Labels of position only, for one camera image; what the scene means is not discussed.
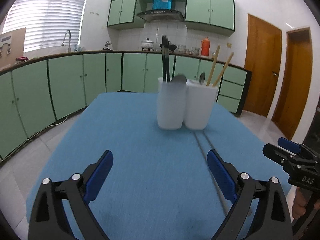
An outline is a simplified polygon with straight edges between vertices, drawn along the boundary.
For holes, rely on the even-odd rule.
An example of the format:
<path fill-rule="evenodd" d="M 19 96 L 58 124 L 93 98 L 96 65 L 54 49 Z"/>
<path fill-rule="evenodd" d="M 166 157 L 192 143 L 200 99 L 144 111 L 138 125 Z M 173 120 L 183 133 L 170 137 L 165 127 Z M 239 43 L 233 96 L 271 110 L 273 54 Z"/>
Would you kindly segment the person right hand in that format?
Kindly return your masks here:
<path fill-rule="evenodd" d="M 294 219 L 299 219 L 302 215 L 306 213 L 307 201 L 303 196 L 300 188 L 296 188 L 295 198 L 293 200 L 292 206 L 292 217 Z"/>

